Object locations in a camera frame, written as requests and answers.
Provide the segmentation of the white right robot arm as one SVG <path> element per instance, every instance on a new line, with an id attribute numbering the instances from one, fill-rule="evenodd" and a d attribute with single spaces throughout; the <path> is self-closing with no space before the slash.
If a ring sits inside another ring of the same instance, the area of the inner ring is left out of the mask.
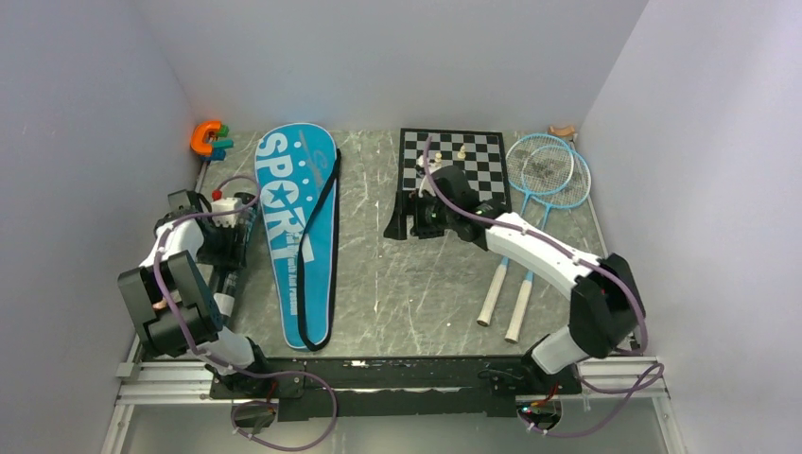
<path id="1" fill-rule="evenodd" d="M 481 199 L 457 166 L 425 175 L 405 201 L 421 218 L 412 230 L 415 236 L 425 228 L 451 230 L 518 263 L 567 298 L 567 324 L 536 342 L 522 359 L 521 379 L 530 391 L 546 391 L 565 368 L 606 358 L 630 333 L 644 329 L 645 310 L 623 257 L 585 253 L 535 228 L 504 201 Z"/>

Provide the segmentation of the blue racket bag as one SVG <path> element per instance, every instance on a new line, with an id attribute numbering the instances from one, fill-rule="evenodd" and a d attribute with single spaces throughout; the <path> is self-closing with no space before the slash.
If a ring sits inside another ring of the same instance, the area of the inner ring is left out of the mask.
<path id="1" fill-rule="evenodd" d="M 254 176 L 286 344 L 322 350 L 336 304 L 342 158 L 331 133 L 312 123 L 267 132 Z"/>

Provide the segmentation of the blue badminton racket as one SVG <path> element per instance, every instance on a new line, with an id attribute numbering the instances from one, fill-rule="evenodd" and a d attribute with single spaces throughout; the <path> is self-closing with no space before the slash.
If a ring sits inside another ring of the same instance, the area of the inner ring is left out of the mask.
<path id="1" fill-rule="evenodd" d="M 534 133 L 518 139 L 506 154 L 506 164 L 510 185 L 524 195 L 518 211 L 522 218 L 532 196 L 559 192 L 567 185 L 574 170 L 567 143 L 546 133 Z M 490 325 L 509 265 L 509 257 L 503 256 L 477 317 L 480 326 Z M 505 335 L 508 342 L 517 343 L 532 293 L 532 279 L 525 277 L 519 288 L 513 316 Z"/>
<path id="2" fill-rule="evenodd" d="M 584 159 L 572 148 L 543 146 L 532 151 L 520 166 L 520 180 L 526 201 L 543 204 L 545 211 L 538 228 L 546 230 L 549 213 L 581 205 L 589 194 L 590 176 Z"/>

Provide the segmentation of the black shuttlecock tube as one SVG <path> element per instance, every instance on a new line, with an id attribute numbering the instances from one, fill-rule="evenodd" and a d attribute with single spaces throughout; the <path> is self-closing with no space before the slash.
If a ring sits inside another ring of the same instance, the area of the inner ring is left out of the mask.
<path id="1" fill-rule="evenodd" d="M 227 324 L 235 308 L 240 274 L 247 264 L 247 249 L 256 218 L 256 209 L 249 208 L 237 215 L 236 223 L 228 228 L 229 245 L 222 265 L 213 267 L 210 288 L 223 323 Z"/>

